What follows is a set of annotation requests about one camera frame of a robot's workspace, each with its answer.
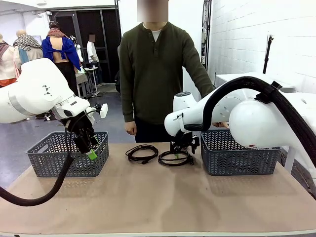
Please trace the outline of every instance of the gray basket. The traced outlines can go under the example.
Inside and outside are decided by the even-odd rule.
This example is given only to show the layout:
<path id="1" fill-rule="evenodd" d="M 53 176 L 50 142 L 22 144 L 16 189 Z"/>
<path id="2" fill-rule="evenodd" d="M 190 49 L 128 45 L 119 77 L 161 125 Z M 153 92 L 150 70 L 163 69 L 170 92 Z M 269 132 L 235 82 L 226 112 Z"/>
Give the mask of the gray basket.
<path id="1" fill-rule="evenodd" d="M 99 175 L 109 157 L 108 133 L 96 132 L 95 134 L 99 141 L 99 145 L 93 148 L 97 158 L 90 160 L 86 154 L 81 154 L 72 142 L 72 157 L 75 160 L 66 177 L 96 177 Z M 29 149 L 27 154 L 37 177 L 57 177 L 67 156 L 65 133 L 50 133 Z"/>
<path id="2" fill-rule="evenodd" d="M 248 149 L 219 129 L 201 133 L 201 155 L 210 175 L 273 174 L 280 148 Z"/>

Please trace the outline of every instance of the man's right hand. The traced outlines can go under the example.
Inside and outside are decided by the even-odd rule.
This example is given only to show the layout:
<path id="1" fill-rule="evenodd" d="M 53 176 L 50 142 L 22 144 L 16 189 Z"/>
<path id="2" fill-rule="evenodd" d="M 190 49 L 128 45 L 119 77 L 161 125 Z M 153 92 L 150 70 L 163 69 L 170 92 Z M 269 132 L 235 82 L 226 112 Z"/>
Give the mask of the man's right hand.
<path id="1" fill-rule="evenodd" d="M 135 121 L 132 122 L 126 122 L 125 125 L 125 131 L 132 136 L 136 136 L 137 133 L 137 127 Z"/>

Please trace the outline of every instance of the ceiling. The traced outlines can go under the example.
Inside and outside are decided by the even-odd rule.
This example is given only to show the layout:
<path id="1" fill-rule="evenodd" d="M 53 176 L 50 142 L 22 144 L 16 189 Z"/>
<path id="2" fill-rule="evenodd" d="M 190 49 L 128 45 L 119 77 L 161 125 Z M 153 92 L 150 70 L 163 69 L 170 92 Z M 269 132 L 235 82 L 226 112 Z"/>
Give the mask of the ceiling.
<path id="1" fill-rule="evenodd" d="M 24 12 L 32 10 L 39 10 L 39 8 L 0 0 L 0 12 L 2 13 L 10 11 Z"/>

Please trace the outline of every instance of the blue garment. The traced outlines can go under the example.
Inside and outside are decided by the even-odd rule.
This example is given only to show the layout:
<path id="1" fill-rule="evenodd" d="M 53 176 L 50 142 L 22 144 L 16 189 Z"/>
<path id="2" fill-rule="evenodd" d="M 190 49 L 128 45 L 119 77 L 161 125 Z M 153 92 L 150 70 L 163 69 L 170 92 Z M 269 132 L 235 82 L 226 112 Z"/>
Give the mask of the blue garment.
<path id="1" fill-rule="evenodd" d="M 21 64 L 25 64 L 29 61 L 29 57 L 25 50 L 19 48 L 19 55 L 20 55 Z"/>
<path id="2" fill-rule="evenodd" d="M 77 54 L 75 44 L 72 42 L 69 38 L 63 37 L 63 47 L 62 50 L 53 49 L 50 37 L 47 36 L 46 39 L 43 40 L 41 43 L 43 47 L 43 55 L 44 58 L 50 59 L 52 62 L 54 62 L 53 52 L 59 52 L 61 53 L 62 59 L 69 59 L 69 61 L 72 62 L 72 64 L 80 70 L 80 60 L 79 56 Z"/>

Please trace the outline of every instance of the red scarf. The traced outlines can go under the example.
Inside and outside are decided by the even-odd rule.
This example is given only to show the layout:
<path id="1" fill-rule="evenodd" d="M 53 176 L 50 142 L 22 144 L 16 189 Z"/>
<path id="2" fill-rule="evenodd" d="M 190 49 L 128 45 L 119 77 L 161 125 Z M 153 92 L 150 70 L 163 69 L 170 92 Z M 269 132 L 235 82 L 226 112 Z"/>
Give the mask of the red scarf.
<path id="1" fill-rule="evenodd" d="M 48 32 L 47 36 L 55 36 L 55 37 L 67 37 L 64 33 L 62 33 L 58 28 L 51 28 Z"/>
<path id="2" fill-rule="evenodd" d="M 4 52 L 9 48 L 9 45 L 5 42 L 5 41 L 2 41 L 0 43 L 0 60 L 4 54 Z"/>

